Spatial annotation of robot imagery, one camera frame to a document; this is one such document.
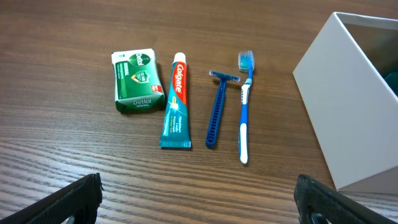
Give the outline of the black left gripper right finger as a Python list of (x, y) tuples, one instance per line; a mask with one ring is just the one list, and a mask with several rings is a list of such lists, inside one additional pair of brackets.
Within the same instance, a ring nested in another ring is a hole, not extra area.
[(298, 176), (294, 200), (300, 224), (397, 224), (305, 174)]

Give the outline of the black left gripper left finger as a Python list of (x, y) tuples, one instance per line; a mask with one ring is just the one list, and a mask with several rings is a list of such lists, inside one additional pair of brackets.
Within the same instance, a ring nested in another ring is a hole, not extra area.
[(88, 174), (38, 202), (1, 220), (1, 223), (94, 224), (102, 203), (100, 174)]

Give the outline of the green Dettol soap box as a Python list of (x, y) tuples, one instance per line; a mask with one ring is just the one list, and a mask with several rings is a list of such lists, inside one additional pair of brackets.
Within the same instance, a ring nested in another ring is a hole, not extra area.
[(120, 113), (164, 108), (165, 95), (153, 49), (113, 52), (114, 100)]

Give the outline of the blue mouthwash bottle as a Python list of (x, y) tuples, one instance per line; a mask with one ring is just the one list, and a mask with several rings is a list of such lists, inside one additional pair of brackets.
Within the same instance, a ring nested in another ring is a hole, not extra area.
[(398, 96), (398, 72), (388, 74), (384, 80), (395, 95)]

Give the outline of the Colgate toothpaste tube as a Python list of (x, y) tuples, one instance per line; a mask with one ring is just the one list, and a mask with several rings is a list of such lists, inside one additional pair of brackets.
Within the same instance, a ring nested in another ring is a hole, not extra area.
[(191, 148), (187, 101), (187, 61), (185, 54), (178, 52), (175, 54), (170, 74), (160, 147)]

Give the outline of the blue disposable razor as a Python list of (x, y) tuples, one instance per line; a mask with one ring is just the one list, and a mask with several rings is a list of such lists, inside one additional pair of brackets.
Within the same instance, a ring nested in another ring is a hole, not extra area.
[(220, 79), (205, 139), (206, 146), (212, 149), (215, 147), (217, 142), (218, 131), (220, 128), (221, 117), (223, 114), (227, 82), (228, 81), (240, 82), (241, 78), (239, 76), (233, 76), (227, 73), (217, 72), (214, 70), (210, 70), (209, 75)]

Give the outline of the white open cardboard box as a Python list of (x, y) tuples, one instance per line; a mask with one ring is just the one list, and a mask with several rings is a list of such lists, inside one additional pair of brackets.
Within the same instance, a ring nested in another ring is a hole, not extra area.
[(334, 12), (293, 75), (337, 190), (397, 193), (397, 21)]

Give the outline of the blue white toothbrush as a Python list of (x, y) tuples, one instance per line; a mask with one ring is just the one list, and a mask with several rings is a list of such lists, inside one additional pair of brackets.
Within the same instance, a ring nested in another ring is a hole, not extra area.
[(238, 67), (240, 72), (248, 74), (246, 81), (241, 87), (241, 116), (239, 123), (239, 160), (242, 164), (248, 163), (248, 101), (252, 85), (255, 59), (252, 50), (238, 54)]

